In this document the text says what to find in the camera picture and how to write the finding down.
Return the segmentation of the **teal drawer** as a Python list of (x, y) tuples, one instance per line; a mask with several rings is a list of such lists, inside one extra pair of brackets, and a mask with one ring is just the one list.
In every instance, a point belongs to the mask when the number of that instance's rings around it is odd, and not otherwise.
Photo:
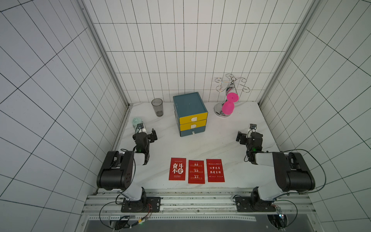
[(202, 126), (202, 127), (193, 128), (193, 129), (190, 129), (190, 130), (180, 131), (180, 136), (184, 137), (184, 136), (189, 136), (189, 135), (201, 133), (201, 132), (204, 132), (205, 129), (206, 129), (206, 127)]

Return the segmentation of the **yellow drawer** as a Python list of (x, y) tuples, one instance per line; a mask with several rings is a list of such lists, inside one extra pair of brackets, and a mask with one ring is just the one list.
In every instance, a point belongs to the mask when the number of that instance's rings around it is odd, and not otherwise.
[(195, 128), (205, 127), (207, 124), (207, 120), (201, 120), (201, 121), (194, 121), (186, 124), (180, 125), (180, 131), (188, 131)]
[(179, 118), (179, 124), (183, 125), (183, 124), (188, 124), (188, 123), (192, 123), (192, 122), (202, 121), (202, 120), (206, 120), (207, 117), (208, 117), (207, 112), (200, 113), (200, 114), (195, 114), (195, 115), (190, 115), (190, 116), (185, 116), (185, 117)]

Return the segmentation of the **red postcard white characters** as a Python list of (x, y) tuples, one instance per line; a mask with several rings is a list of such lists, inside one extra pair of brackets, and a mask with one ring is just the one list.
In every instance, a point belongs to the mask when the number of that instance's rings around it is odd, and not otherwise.
[(186, 177), (186, 158), (171, 158), (170, 181), (185, 181)]

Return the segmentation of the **teal drawer cabinet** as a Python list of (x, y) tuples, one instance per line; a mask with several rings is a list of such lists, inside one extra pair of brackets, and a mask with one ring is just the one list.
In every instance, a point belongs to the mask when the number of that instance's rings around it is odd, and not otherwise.
[(179, 118), (207, 112), (198, 92), (173, 96), (174, 114), (180, 132)]

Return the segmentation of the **red postcard small white text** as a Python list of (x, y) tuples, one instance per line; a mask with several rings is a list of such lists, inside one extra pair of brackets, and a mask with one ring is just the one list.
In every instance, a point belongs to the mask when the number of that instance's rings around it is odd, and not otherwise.
[(221, 159), (207, 159), (207, 177), (209, 183), (224, 183), (224, 170)]

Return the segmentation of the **red postcard stimulate text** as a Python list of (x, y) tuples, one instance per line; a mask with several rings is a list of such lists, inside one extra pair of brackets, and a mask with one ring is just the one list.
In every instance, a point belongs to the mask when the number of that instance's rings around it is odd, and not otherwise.
[(188, 184), (205, 184), (204, 161), (189, 160), (188, 166)]

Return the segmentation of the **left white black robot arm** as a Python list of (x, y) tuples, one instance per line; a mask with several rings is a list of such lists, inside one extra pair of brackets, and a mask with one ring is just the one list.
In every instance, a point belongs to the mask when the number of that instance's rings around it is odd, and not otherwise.
[(157, 140), (153, 129), (147, 134), (143, 129), (133, 135), (132, 150), (108, 151), (97, 176), (97, 187), (105, 190), (121, 190), (128, 202), (145, 203), (144, 188), (134, 183), (136, 167), (149, 162), (150, 144)]

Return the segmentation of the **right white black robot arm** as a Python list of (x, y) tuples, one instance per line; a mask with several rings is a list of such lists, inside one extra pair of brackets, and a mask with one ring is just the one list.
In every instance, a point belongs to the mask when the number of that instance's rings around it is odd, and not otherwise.
[(315, 188), (315, 179), (300, 153), (264, 152), (262, 151), (263, 135), (258, 132), (247, 135), (239, 131), (236, 141), (246, 146), (248, 162), (274, 169), (274, 179), (271, 182), (253, 189), (250, 196), (252, 205), (272, 203), (284, 194), (303, 193)]

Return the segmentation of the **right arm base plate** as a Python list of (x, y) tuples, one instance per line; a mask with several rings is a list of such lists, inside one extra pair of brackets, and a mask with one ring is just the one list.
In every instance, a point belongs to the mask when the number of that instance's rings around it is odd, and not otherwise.
[(275, 212), (276, 208), (272, 202), (262, 201), (259, 198), (253, 199), (252, 197), (242, 197), (235, 195), (232, 198), (238, 212)]

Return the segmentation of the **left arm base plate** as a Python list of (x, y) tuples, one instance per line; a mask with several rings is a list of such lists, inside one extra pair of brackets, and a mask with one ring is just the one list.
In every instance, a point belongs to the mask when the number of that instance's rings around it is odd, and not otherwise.
[(128, 201), (125, 198), (121, 206), (122, 213), (145, 213), (160, 211), (161, 198), (160, 197), (145, 197), (139, 201)]

